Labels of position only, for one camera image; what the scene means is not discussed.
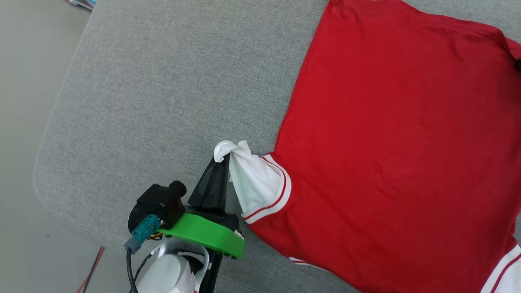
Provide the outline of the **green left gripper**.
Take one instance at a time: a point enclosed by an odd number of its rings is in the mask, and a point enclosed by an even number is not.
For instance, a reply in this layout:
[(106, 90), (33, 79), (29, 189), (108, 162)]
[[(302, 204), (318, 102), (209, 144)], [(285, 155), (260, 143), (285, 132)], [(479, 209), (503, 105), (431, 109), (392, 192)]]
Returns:
[(229, 180), (230, 158), (223, 157), (221, 162), (210, 160), (184, 212), (175, 212), (173, 219), (158, 216), (158, 231), (231, 258), (242, 258), (245, 239), (239, 217), (225, 211)]

